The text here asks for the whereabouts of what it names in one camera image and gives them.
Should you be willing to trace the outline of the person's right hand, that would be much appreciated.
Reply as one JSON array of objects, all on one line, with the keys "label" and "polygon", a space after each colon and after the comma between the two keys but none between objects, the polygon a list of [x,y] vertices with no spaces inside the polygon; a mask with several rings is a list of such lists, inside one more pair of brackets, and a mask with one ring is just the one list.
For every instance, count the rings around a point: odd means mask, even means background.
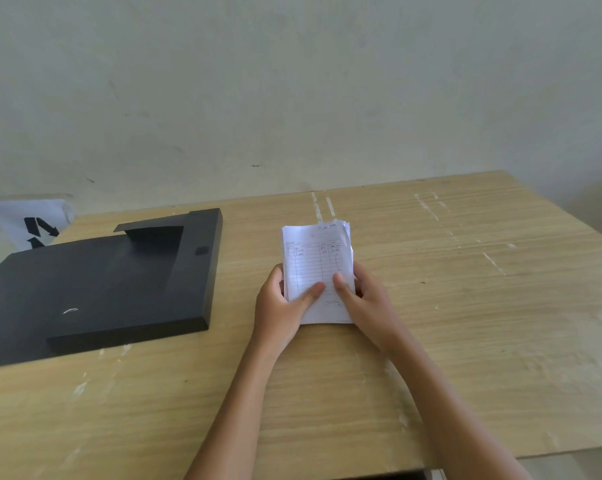
[{"label": "person's right hand", "polygon": [[353,273],[357,305],[346,307],[347,313],[381,352],[390,353],[404,331],[404,324],[381,281],[357,261]]}]

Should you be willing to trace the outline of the person's left hand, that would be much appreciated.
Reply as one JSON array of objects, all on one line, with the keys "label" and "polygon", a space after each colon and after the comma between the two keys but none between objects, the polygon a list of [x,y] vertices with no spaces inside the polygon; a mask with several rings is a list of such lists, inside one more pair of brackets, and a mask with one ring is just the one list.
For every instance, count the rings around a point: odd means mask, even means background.
[{"label": "person's left hand", "polygon": [[291,310],[282,291],[282,264],[273,267],[256,299],[254,329],[250,342],[268,357],[276,360],[296,335],[307,311]]}]

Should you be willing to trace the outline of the person's right forearm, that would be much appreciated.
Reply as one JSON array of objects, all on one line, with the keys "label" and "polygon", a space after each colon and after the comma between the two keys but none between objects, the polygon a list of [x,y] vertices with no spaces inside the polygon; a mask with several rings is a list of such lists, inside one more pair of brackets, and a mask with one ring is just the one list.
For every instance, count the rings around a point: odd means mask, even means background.
[{"label": "person's right forearm", "polygon": [[393,331],[381,347],[413,397],[447,480],[532,480],[461,400],[409,331]]}]

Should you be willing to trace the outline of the person's left forearm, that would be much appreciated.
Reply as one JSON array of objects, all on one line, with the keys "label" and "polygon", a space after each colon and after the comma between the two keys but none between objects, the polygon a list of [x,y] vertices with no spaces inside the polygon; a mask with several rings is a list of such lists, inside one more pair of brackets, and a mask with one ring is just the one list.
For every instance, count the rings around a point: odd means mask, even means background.
[{"label": "person's left forearm", "polygon": [[252,480],[266,386],[287,344],[250,340],[183,480]]}]

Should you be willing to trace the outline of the white bag with black print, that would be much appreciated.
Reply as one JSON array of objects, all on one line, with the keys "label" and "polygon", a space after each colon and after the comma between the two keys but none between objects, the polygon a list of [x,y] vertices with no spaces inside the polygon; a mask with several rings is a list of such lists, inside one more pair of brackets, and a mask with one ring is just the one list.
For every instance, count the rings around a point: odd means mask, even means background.
[{"label": "white bag with black print", "polygon": [[0,227],[18,251],[50,245],[73,220],[63,199],[0,201]]}]

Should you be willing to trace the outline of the stack of white lined receipts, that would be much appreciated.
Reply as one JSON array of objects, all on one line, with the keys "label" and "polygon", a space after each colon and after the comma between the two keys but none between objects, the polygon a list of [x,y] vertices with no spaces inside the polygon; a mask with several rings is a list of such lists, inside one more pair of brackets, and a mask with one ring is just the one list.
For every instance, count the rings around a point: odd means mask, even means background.
[{"label": "stack of white lined receipts", "polygon": [[326,286],[303,315],[301,324],[351,324],[333,286],[333,275],[338,273],[351,290],[355,288],[350,224],[336,219],[308,226],[284,226],[282,243],[284,296],[288,301],[301,296],[316,282]]}]

